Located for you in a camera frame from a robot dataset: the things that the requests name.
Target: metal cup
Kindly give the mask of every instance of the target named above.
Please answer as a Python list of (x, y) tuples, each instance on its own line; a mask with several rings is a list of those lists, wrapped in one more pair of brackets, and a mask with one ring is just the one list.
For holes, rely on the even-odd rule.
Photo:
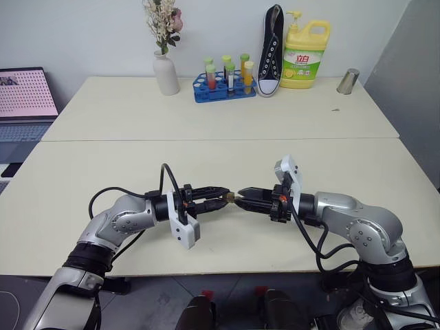
[(351, 94), (351, 90), (358, 79), (359, 73), (360, 72), (357, 69), (348, 69), (344, 78), (341, 80), (338, 88), (336, 89), (338, 93), (344, 95)]

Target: shoe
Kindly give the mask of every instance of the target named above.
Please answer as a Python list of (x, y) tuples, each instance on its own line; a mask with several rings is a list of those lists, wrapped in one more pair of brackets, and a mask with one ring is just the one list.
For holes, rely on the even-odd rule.
[(284, 15), (280, 5), (271, 7), (264, 20), (264, 44), (258, 68), (258, 91), (264, 97), (278, 89), (283, 69)]

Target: laptop screen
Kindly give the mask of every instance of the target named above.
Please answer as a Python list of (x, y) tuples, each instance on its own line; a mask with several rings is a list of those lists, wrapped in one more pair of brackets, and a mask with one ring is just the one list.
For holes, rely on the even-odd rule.
[(58, 115), (42, 67), (0, 69), (0, 120)]

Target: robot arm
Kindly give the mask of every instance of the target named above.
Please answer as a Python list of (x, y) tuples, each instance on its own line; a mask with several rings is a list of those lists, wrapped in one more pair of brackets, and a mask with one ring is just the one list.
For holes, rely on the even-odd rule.
[[(173, 236), (185, 248), (200, 237), (198, 214), (218, 210), (227, 204), (228, 189), (205, 187), (180, 190), (184, 205), (175, 194), (148, 192), (145, 198), (123, 195), (108, 210), (96, 215), (82, 232), (66, 262), (53, 275), (27, 318), (25, 330), (95, 329), (100, 322), (96, 300), (105, 273), (110, 272), (115, 253), (126, 238), (170, 220)], [(206, 199), (195, 203), (195, 199)]]
[[(289, 155), (277, 162), (274, 170), (280, 184), (273, 190), (240, 190), (242, 197), (236, 197), (235, 204), (245, 210), (268, 214), (272, 221), (286, 223), (296, 217), (298, 222), (301, 219), (311, 226), (320, 227), (325, 223), (330, 232), (344, 237), (356, 249), (360, 268), (379, 303), (389, 306), (388, 310), (398, 308), (403, 314), (408, 311), (435, 317), (402, 241), (402, 223), (392, 212), (365, 205), (347, 195), (330, 192), (302, 194), (302, 176)], [(292, 214), (290, 205), (297, 214)], [(440, 329), (437, 323), (384, 310), (392, 329), (421, 322)]]

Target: blue test tube rack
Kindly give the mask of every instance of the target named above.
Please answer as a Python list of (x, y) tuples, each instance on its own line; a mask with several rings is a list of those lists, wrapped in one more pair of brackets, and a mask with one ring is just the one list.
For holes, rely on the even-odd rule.
[[(243, 77), (240, 70), (235, 70), (234, 75), (234, 92), (228, 93), (228, 84), (225, 83), (223, 78), (223, 71), (215, 73), (215, 89), (209, 89), (206, 83), (206, 74), (200, 74), (192, 83), (194, 88), (194, 99), (197, 103), (221, 101), (221, 100), (234, 100), (235, 98), (251, 98), (256, 95), (255, 86), (256, 82), (252, 78), (252, 85), (245, 86)], [(250, 88), (250, 93), (245, 93), (245, 88)]]

